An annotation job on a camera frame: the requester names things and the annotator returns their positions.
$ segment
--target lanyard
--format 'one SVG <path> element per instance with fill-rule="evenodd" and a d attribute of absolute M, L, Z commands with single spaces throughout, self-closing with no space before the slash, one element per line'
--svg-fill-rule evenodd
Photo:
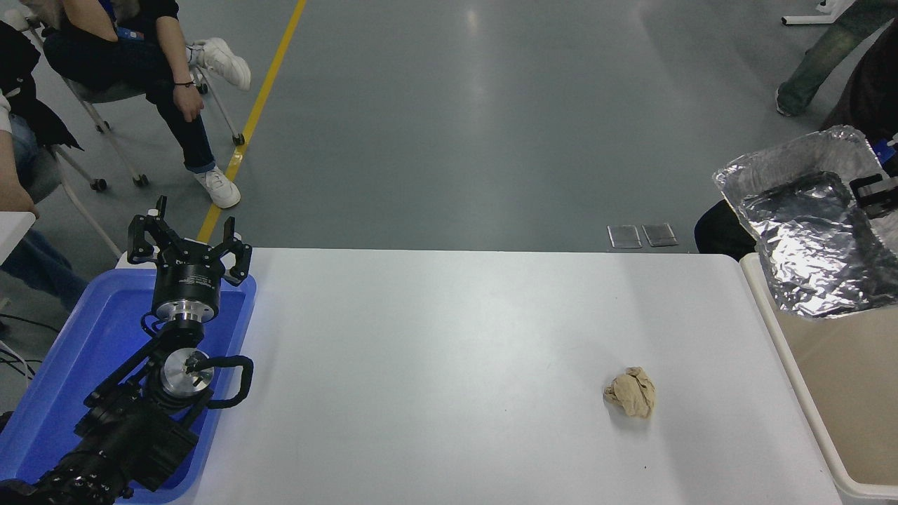
<path fill-rule="evenodd" d="M 112 24 L 115 24 L 115 11 L 112 9 L 112 0 L 97 0 L 103 6 L 103 10 L 109 15 Z"/>

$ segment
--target white table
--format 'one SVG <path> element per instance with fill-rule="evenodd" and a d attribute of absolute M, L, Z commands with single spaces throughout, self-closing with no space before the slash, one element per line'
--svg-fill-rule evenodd
<path fill-rule="evenodd" d="M 34 214 L 31 212 L 0 212 L 0 263 L 9 256 L 33 224 Z"/>
<path fill-rule="evenodd" d="M 723 256 L 257 249 L 224 411 L 178 503 L 840 503 Z M 602 398 L 655 380 L 648 421 Z"/>

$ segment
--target person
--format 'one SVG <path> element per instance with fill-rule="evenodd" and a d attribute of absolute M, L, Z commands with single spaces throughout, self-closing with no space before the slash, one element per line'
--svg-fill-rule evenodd
<path fill-rule="evenodd" d="M 893 20 L 855 66 L 839 101 L 819 129 L 852 126 L 864 134 L 871 146 L 898 134 L 896 58 L 898 20 Z M 898 157 L 886 161 L 883 170 L 898 176 Z M 724 200 L 699 219 L 694 236 L 700 253 L 726 254 L 738 261 L 754 252 L 754 238 L 742 228 Z"/>
<path fill-rule="evenodd" d="M 39 217 L 34 200 L 22 184 L 31 180 L 39 144 L 77 146 L 77 142 L 62 120 L 34 95 L 31 70 L 40 53 L 3 22 L 0 54 L 0 211 L 31 212 Z M 87 287 L 87 282 L 73 272 L 71 263 L 33 229 L 0 264 L 0 270 L 59 298 L 68 311 Z"/>
<path fill-rule="evenodd" d="M 22 0 L 58 30 L 44 54 L 60 75 L 94 91 L 124 81 L 143 89 L 178 141 L 184 166 L 220 208 L 240 201 L 240 191 L 216 164 L 200 117 L 203 100 L 189 68 L 201 66 L 239 89 L 251 72 L 224 40 L 186 44 L 174 0 Z"/>
<path fill-rule="evenodd" d="M 806 53 L 775 92 L 777 112 L 796 116 L 807 109 L 823 81 L 860 42 L 898 15 L 898 0 L 857 0 Z"/>

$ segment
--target blue tray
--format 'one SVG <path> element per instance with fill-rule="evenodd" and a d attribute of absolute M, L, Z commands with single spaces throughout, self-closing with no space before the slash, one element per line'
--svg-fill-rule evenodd
<path fill-rule="evenodd" d="M 78 444 L 73 430 L 87 413 L 85 396 L 149 339 L 140 317 L 150 310 L 154 282 L 155 270 L 149 269 L 111 270 L 91 282 L 0 435 L 0 480 L 35 483 Z M 237 288 L 222 284 L 218 317 L 205 325 L 199 344 L 209 356 L 240 352 L 256 297 L 252 277 Z M 227 396 L 232 374 L 216 371 L 215 398 Z M 194 422 L 199 443 L 172 478 L 156 492 L 132 483 L 134 498 L 128 502 L 180 497 L 203 469 L 220 412 L 207 410 Z"/>

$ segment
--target shoe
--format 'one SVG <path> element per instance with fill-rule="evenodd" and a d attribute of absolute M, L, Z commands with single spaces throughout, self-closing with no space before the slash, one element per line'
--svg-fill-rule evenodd
<path fill-rule="evenodd" d="M 784 111 L 782 107 L 779 106 L 779 88 L 773 92 L 773 101 L 777 104 L 777 112 L 779 112 L 780 116 L 786 116 L 787 118 L 792 116 L 792 114 Z"/>
<path fill-rule="evenodd" d="M 237 185 L 228 181 L 218 167 L 206 173 L 194 173 L 193 176 L 212 197 L 212 203 L 218 207 L 230 208 L 240 201 L 240 190 L 237 189 Z"/>
<path fill-rule="evenodd" d="M 198 66 L 219 74 L 241 91 L 250 90 L 250 66 L 245 59 L 235 56 L 224 40 L 217 37 L 197 40 L 190 48 L 198 51 Z"/>

